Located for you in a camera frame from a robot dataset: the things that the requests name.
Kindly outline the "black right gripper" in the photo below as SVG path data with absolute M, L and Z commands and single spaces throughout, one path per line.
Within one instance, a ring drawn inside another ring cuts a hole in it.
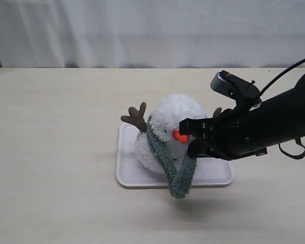
M 188 145 L 190 158 L 219 158 L 228 161 L 267 154 L 267 115 L 263 108 L 244 114 L 217 108 L 210 118 L 186 118 L 179 123 L 181 135 L 195 138 Z M 208 145 L 201 140 L 209 139 Z

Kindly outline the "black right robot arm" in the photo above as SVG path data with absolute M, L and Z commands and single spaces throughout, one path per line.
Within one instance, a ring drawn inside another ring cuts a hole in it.
M 179 123 L 181 135 L 191 135 L 191 158 L 227 161 L 267 154 L 267 148 L 305 137 L 305 74 L 295 87 L 266 101 L 253 84 L 227 71 L 212 80 L 212 90 L 234 99 L 236 106 L 212 118 L 186 118 Z

